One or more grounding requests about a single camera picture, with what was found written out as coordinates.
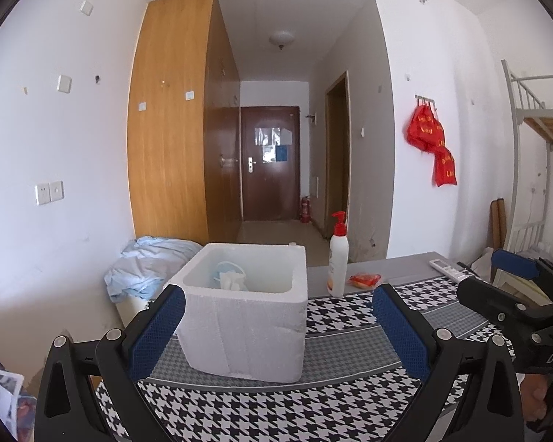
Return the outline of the person's right hand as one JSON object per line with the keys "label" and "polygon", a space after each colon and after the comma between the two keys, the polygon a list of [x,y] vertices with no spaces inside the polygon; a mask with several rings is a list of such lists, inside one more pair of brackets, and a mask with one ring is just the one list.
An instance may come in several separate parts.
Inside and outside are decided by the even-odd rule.
{"label": "person's right hand", "polygon": [[521,392],[522,414],[526,422],[542,420],[546,416],[546,376],[542,374],[525,374],[521,381],[519,391]]}

